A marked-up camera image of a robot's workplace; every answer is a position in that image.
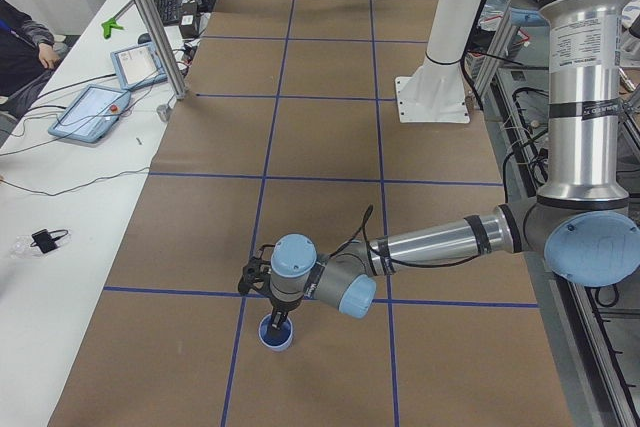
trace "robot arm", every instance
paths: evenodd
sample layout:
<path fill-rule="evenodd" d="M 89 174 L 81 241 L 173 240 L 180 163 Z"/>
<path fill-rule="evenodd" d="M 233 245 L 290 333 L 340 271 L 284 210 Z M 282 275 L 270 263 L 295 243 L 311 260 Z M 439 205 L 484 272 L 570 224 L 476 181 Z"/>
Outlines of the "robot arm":
<path fill-rule="evenodd" d="M 330 255 L 318 255 L 304 236 L 285 236 L 270 262 L 262 249 L 250 260 L 238 286 L 242 294 L 253 289 L 271 300 L 272 334 L 304 295 L 360 318 L 374 297 L 371 277 L 458 265 L 496 250 L 536 251 L 554 272 L 590 287 L 636 270 L 640 232 L 624 215 L 628 194 L 615 178 L 619 19 L 629 0 L 520 1 L 512 18 L 539 10 L 550 25 L 549 179 L 536 198 L 373 241 L 365 215 L 364 242 Z"/>

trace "table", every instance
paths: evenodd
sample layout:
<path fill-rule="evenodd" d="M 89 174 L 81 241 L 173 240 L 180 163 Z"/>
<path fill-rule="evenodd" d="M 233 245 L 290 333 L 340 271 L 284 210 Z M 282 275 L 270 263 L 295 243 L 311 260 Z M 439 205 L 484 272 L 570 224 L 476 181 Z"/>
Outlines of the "table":
<path fill-rule="evenodd" d="M 100 24 L 127 0 L 106 0 L 60 68 L 48 92 L 113 72 L 109 53 L 137 43 L 146 32 L 135 7 L 119 20 L 125 30 L 102 38 Z M 182 45 L 177 26 L 166 29 L 172 47 Z M 115 78 L 98 81 L 117 87 Z M 84 85 L 45 96 L 38 104 L 68 105 Z M 149 165 L 165 130 L 156 107 L 172 99 L 167 83 L 134 92 L 131 115 L 96 145 L 53 142 L 47 128 L 59 112 L 27 115 L 0 149 L 0 175 L 30 189 L 57 192 L 101 176 Z M 57 197 L 34 195 L 0 184 L 0 425 L 46 425 L 62 391 L 82 337 L 144 184 L 144 173 L 99 182 Z M 12 258 L 17 236 L 40 229 L 68 229 L 70 241 L 40 258 Z"/>

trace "person's arm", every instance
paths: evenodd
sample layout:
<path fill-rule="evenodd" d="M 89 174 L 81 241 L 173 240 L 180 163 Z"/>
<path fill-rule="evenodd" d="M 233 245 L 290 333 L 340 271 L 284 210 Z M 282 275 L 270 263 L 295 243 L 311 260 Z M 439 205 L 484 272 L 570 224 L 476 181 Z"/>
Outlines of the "person's arm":
<path fill-rule="evenodd" d="M 38 48 L 38 59 L 45 69 L 54 69 L 60 57 L 53 50 L 53 34 L 44 25 L 35 22 L 29 15 L 19 11 L 6 0 L 0 0 L 0 7 L 5 15 L 11 17 L 19 25 L 21 34 L 27 37 Z"/>
<path fill-rule="evenodd" d="M 53 50 L 53 34 L 49 32 L 49 29 L 30 17 L 22 23 L 20 28 L 34 45 L 38 46 L 38 59 L 40 59 L 42 66 L 45 69 L 54 69 L 60 56 Z"/>

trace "light blue joint cap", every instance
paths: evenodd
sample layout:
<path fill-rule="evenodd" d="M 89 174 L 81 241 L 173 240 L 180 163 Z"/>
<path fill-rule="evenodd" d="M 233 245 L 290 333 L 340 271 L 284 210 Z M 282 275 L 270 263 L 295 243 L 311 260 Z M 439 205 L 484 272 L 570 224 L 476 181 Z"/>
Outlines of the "light blue joint cap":
<path fill-rule="evenodd" d="M 615 284 L 640 264 L 640 231 L 616 212 L 587 212 L 559 225 L 544 257 L 556 274 L 585 287 Z"/>
<path fill-rule="evenodd" d="M 347 287 L 340 300 L 338 310 L 343 314 L 361 319 L 369 312 L 375 294 L 376 283 L 374 280 L 361 274 Z"/>
<path fill-rule="evenodd" d="M 540 15 L 537 10 L 518 9 L 509 7 L 511 23 L 513 25 L 540 27 L 547 25 L 547 21 Z"/>
<path fill-rule="evenodd" d="M 316 263 L 316 247 L 307 237 L 289 234 L 282 237 L 271 256 L 271 269 L 288 279 L 305 275 Z"/>

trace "green object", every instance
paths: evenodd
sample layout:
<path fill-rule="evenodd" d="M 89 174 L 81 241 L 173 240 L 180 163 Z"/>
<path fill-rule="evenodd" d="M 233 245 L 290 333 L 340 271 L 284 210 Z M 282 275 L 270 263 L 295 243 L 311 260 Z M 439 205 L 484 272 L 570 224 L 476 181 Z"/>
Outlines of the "green object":
<path fill-rule="evenodd" d="M 108 39 L 111 37 L 111 31 L 113 29 L 124 30 L 124 27 L 122 27 L 121 25 L 118 25 L 118 21 L 116 20 L 115 17 L 111 17 L 109 20 L 107 20 L 106 22 L 103 22 L 101 25 L 102 25 L 102 36 L 105 39 Z"/>

